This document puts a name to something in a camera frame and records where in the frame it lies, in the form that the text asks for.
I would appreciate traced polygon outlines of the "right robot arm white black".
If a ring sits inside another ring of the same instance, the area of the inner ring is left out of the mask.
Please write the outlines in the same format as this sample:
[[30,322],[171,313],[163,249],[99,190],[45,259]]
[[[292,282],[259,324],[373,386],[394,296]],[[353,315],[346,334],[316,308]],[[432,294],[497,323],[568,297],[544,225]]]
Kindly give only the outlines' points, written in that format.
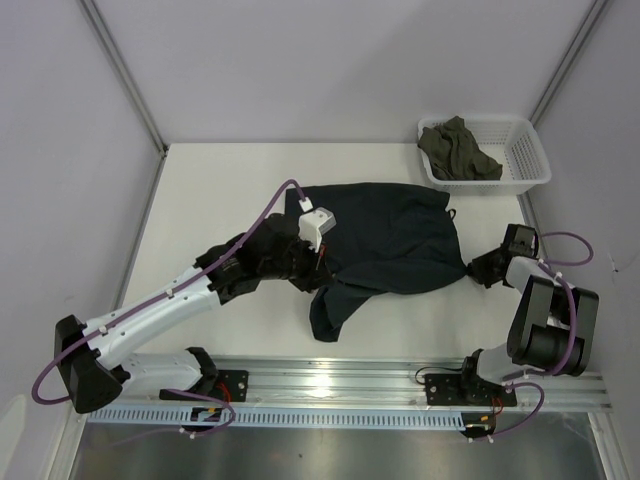
[[463,363],[456,389],[468,403],[499,396],[509,380],[578,377],[587,369],[599,296],[567,282],[538,253],[536,230],[510,224],[499,247],[467,266],[477,284],[490,288],[500,283],[520,294],[506,342],[479,349]]

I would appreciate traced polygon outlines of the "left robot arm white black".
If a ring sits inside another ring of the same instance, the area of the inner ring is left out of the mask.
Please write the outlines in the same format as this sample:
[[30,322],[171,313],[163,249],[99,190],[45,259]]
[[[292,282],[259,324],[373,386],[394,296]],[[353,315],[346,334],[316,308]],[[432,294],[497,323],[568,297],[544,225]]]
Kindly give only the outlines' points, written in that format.
[[74,410],[92,413],[120,396],[209,398],[219,373],[205,349],[141,354],[139,347],[182,321],[255,292],[263,281],[287,281],[302,292],[328,284],[323,237],[335,224],[323,208],[298,219],[271,214],[252,231],[210,248],[132,306],[86,322],[74,315],[59,320],[54,358]]

